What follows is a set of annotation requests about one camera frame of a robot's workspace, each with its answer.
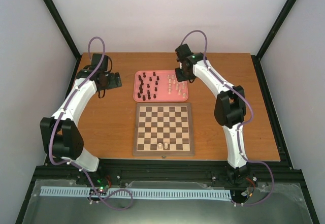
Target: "wooden table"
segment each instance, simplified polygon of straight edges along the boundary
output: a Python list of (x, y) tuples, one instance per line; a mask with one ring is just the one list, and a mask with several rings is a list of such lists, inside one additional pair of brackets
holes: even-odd
[[(136, 121), (136, 102), (133, 99), (135, 73), (139, 70), (173, 70), (178, 66), (174, 53), (109, 53), (113, 72), (119, 72), (122, 87), (107, 90), (103, 99), (94, 95), (86, 106), (78, 125), (85, 147), (100, 158), (145, 158), (133, 156)], [(246, 153), (251, 160), (279, 161), (262, 94), (255, 75), (250, 54), (207, 54), (214, 68), (234, 85), (242, 85), (245, 96), (254, 110), (254, 120), (244, 126)], [(79, 69), (90, 64), (83, 54)], [(216, 122), (213, 111), (215, 98), (205, 84), (197, 79), (189, 84), (195, 156), (174, 156), (167, 159), (227, 160), (227, 147), (223, 129)], [(247, 109), (245, 120), (249, 119)]]

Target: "wire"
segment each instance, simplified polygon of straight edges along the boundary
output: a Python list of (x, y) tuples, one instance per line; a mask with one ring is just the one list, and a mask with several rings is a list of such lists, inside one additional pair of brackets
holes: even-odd
[(206, 36), (206, 34), (203, 32), (203, 31), (201, 31), (201, 30), (193, 30), (193, 31), (191, 31), (191, 32), (189, 32), (184, 38), (183, 38), (183, 40), (182, 40), (182, 42), (181, 42), (181, 45), (184, 43), (184, 41), (185, 41), (185, 39), (189, 36), (189, 35), (191, 35), (192, 33), (201, 33), (203, 36), (204, 36), (204, 39), (205, 39), (205, 46), (204, 46), (204, 54), (203, 54), (203, 62), (204, 62), (204, 65), (206, 66), (206, 68), (207, 68), (207, 70), (221, 83), (221, 84), (224, 84), (224, 86), (226, 87), (226, 88), (228, 88), (231, 92), (233, 92), (234, 94), (236, 94), (246, 105), (247, 105), (247, 107), (248, 107), (248, 109), (249, 109), (249, 111), (250, 111), (250, 119), (249, 120), (247, 120), (247, 121), (244, 121), (244, 122), (242, 122), (242, 123), (240, 123), (238, 126), (237, 126), (237, 143), (238, 143), (238, 148), (239, 148), (239, 153), (240, 153), (240, 155), (243, 157), (243, 159), (246, 161), (246, 162), (249, 162), (249, 163), (252, 163), (252, 164), (262, 164), (262, 165), (264, 165), (267, 169), (268, 169), (268, 171), (269, 171), (269, 173), (270, 173), (270, 176), (271, 176), (271, 181), (272, 181), (272, 187), (271, 187), (271, 191), (268, 193), (268, 195), (264, 198), (264, 199), (262, 199), (262, 200), (260, 200), (260, 201), (257, 201), (257, 202), (255, 202), (255, 203), (252, 203), (252, 204), (245, 204), (244, 206), (253, 206), (253, 205), (257, 205), (257, 204), (260, 204), (260, 203), (262, 203), (262, 202), (264, 202), (265, 200), (267, 200), (270, 196), (271, 196), (271, 194), (272, 194), (272, 192), (273, 192), (273, 190), (274, 190), (274, 177), (273, 177), (273, 173), (272, 173), (272, 170), (271, 170), (271, 168), (268, 166), (268, 164), (266, 164), (265, 162), (262, 162), (262, 161), (250, 161), (249, 159), (247, 159), (245, 156), (244, 156), (244, 154), (243, 154), (243, 150), (242, 150), (242, 147), (241, 147), (241, 144), (240, 144), (240, 131), (241, 131), (241, 127), (243, 127), (244, 125), (246, 125), (246, 124), (248, 124), (248, 123), (250, 123), (252, 120), (253, 120), (253, 118), (254, 118), (254, 113), (253, 113), (253, 109), (252, 109), (252, 107), (250, 106), (250, 104), (249, 104), (249, 102), (240, 94), (240, 93), (238, 93), (237, 91), (235, 91), (231, 86), (229, 86), (228, 84), (225, 84), (224, 82), (226, 82), (226, 81), (224, 81), (224, 80), (222, 80), (221, 78), (219, 78), (219, 76), (217, 75), (217, 74), (215, 74), (215, 72), (213, 72), (213, 70), (211, 70), (211, 68), (208, 66), (208, 64), (207, 64), (207, 61), (206, 61), (206, 57), (207, 57), (207, 48), (208, 48), (208, 38), (207, 38), (207, 36)]
[[(101, 66), (102, 62), (103, 62), (103, 59), (104, 59), (104, 56), (105, 56), (105, 43), (103, 41), (102, 38), (100, 37), (93, 37), (92, 39), (90, 39), (89, 43), (88, 43), (88, 55), (89, 55), (89, 59), (91, 60), (91, 55), (90, 55), (90, 45), (92, 43), (93, 40), (95, 39), (98, 39), (101, 41), (102, 45), (103, 45), (103, 53), (102, 53), (102, 57), (100, 59), (100, 62), (97, 64), (96, 68), (88, 75), (87, 78), (85, 78), (84, 81), (82, 81), (78, 87), (82, 87), (93, 75), (94, 73), (99, 69), (99, 67)], [(53, 159), (53, 153), (52, 153), (52, 149), (53, 149), (53, 141), (54, 141), (54, 137), (55, 137), (55, 134), (56, 134), (56, 131), (57, 131), (57, 128), (58, 128), (58, 125), (69, 105), (69, 103), (71, 102), (72, 98), (75, 96), (75, 94), (77, 93), (78, 89), (76, 88), (69, 96), (69, 98), (67, 99), (67, 102), (64, 104), (64, 107), (63, 107), (63, 112), (61, 112), (53, 126), (53, 130), (52, 130), (52, 133), (51, 133), (51, 138), (50, 138), (50, 144), (49, 144), (49, 159), (51, 161), (51, 163), (55, 166), (58, 166), (58, 165), (61, 165), (61, 164), (64, 164), (64, 163), (69, 163), (70, 161), (69, 160), (63, 160), (63, 161), (60, 161), (60, 162), (55, 162), (54, 159)], [(132, 204), (133, 204), (133, 195), (132, 193), (127, 190), (127, 189), (119, 189), (119, 190), (116, 190), (114, 192), (112, 192), (111, 194), (109, 194), (107, 197), (105, 197), (104, 199), (100, 196), (100, 194), (98, 193), (98, 191), (96, 190), (95, 186), (94, 186), (94, 183), (92, 182), (91, 180), (91, 177), (89, 176), (88, 172), (83, 169), (80, 165), (74, 163), (74, 162), (70, 162), (71, 165), (73, 165), (74, 167), (76, 167), (77, 169), (81, 170), (87, 177), (91, 187), (93, 188), (94, 192), (96, 193), (96, 195), (98, 196), (98, 198), (105, 204), (107, 205), (109, 208), (113, 209), (113, 210), (125, 210), (127, 208), (129, 208)], [(124, 207), (124, 208), (116, 208), (114, 206), (111, 206), (110, 204), (106, 203), (105, 200), (108, 199), (109, 197), (115, 195), (116, 193), (118, 192), (121, 192), (121, 191), (125, 191), (127, 192), (129, 195), (130, 195), (130, 198), (131, 198), (131, 201), (129, 203), (128, 206)]]

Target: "white cable carrier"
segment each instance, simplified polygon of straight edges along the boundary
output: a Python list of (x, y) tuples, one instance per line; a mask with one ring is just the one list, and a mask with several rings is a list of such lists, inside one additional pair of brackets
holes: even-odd
[[(120, 188), (110, 188), (107, 195)], [(52, 197), (89, 197), (91, 187), (41, 187), (40, 196)], [(146, 188), (127, 188), (136, 200), (219, 200), (230, 201), (230, 190), (195, 190), (195, 189), (146, 189)], [(117, 192), (110, 198), (130, 199), (128, 193)]]

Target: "white wall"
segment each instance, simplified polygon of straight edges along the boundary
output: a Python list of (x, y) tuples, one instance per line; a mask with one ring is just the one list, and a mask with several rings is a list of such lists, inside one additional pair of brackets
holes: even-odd
[(39, 123), (62, 102), (75, 59), (42, 0), (0, 3), (0, 222), (8, 224), (44, 162)]
[[(209, 52), (256, 54), (286, 0), (53, 0), (80, 51), (94, 35), (111, 52), (174, 52), (202, 29)], [(191, 48), (203, 49), (193, 35)], [(101, 51), (100, 43), (92, 46)]]
[(298, 0), (262, 65), (294, 167), (325, 223), (325, 0)]

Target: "wooden chessboard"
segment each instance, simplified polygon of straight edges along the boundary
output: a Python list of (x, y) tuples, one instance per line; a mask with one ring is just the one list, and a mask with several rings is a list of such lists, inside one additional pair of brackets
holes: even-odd
[(133, 155), (194, 155), (189, 103), (138, 103)]

